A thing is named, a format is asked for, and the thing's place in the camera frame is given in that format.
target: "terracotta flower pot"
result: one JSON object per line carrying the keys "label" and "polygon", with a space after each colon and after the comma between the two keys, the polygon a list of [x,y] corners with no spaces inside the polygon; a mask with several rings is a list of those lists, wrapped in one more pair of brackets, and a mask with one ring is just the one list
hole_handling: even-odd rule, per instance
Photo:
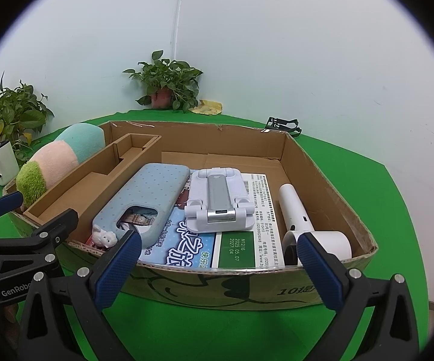
{"label": "terracotta flower pot", "polygon": [[154,110],[169,109],[172,105],[173,92],[170,88],[161,88],[154,94],[150,95],[152,108]]}

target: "crumpled yellow bag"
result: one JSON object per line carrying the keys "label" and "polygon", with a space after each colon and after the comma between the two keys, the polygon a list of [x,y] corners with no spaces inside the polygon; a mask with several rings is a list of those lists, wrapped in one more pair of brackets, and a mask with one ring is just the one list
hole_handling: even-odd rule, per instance
{"label": "crumpled yellow bag", "polygon": [[217,115],[222,112],[222,103],[211,100],[201,100],[201,103],[190,111],[196,114]]}

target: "light blue phone case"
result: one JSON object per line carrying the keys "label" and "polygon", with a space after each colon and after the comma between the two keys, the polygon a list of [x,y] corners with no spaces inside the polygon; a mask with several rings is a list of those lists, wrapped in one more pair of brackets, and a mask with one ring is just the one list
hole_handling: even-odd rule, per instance
{"label": "light blue phone case", "polygon": [[117,228],[117,222],[128,208],[141,206],[155,209],[157,216],[150,228],[139,231],[142,248],[152,246],[162,233],[189,176],[190,170],[184,165],[145,164],[96,215],[93,225],[114,232],[120,240],[126,231]]}

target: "potted plant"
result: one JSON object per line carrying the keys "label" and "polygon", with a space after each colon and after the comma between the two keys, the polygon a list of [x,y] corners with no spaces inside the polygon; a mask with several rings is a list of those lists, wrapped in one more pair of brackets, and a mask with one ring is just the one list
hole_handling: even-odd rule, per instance
{"label": "potted plant", "polygon": [[186,113],[198,104],[199,83],[197,77],[202,72],[191,67],[185,61],[161,59],[163,50],[152,53],[153,64],[139,62],[143,65],[141,72],[127,69],[131,79],[139,79],[147,85],[146,95],[137,102],[143,106],[152,105],[153,109],[163,110],[172,107]]}
{"label": "potted plant", "polygon": [[33,93],[33,86],[21,82],[15,89],[3,88],[3,75],[0,81],[0,142],[9,140],[18,160],[22,165],[29,159],[30,144],[33,134],[41,133],[48,116],[53,113],[43,103],[41,94],[38,100]]}

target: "white mug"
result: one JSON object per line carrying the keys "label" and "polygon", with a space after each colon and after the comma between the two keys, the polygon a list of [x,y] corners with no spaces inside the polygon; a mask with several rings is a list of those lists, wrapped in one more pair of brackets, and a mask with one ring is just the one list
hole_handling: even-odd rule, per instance
{"label": "white mug", "polygon": [[20,171],[11,142],[0,142],[0,186],[6,186]]}

